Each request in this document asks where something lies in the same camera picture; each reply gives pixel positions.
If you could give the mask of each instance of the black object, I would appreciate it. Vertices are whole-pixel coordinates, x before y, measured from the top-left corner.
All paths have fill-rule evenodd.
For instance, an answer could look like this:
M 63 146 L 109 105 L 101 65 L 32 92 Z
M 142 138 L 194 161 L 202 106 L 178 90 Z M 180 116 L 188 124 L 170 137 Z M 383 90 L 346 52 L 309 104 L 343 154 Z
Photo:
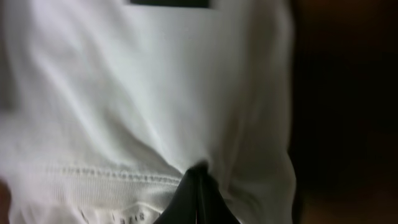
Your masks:
M 170 205 L 154 224 L 239 224 L 225 205 L 207 166 L 189 169 Z
M 130 2 L 145 6 L 210 7 L 210 0 L 130 0 Z

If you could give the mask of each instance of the black rectangle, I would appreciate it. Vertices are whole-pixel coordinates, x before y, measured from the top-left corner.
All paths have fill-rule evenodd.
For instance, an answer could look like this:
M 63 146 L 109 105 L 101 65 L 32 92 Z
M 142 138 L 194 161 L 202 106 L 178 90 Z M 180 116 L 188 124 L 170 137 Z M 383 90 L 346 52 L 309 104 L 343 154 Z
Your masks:
M 210 0 L 130 0 L 130 2 L 144 6 L 210 8 Z

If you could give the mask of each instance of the white cloth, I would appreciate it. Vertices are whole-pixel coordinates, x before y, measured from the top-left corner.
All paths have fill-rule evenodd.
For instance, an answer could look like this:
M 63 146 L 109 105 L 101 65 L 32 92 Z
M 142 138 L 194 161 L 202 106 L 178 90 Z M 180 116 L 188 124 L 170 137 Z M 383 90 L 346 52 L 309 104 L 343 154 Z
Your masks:
M 152 223 L 201 161 L 243 223 L 291 222 L 286 0 L 5 0 L 3 13 L 11 224 Z

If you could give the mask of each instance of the black pointed object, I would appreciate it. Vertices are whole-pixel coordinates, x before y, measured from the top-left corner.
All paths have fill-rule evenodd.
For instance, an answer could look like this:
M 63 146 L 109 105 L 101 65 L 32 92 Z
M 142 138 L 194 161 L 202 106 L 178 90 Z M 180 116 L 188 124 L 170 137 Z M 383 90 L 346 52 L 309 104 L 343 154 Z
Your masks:
M 154 224 L 239 224 L 225 205 L 217 182 L 200 164 L 189 169 L 166 210 Z

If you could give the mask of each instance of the white fabric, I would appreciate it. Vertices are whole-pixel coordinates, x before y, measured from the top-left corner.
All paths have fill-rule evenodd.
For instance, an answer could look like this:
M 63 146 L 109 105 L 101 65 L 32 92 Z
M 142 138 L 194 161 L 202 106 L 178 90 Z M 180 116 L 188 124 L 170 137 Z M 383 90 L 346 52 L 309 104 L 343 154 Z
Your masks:
M 243 223 L 291 222 L 285 0 L 5 0 L 3 13 L 11 224 L 152 223 L 201 161 Z

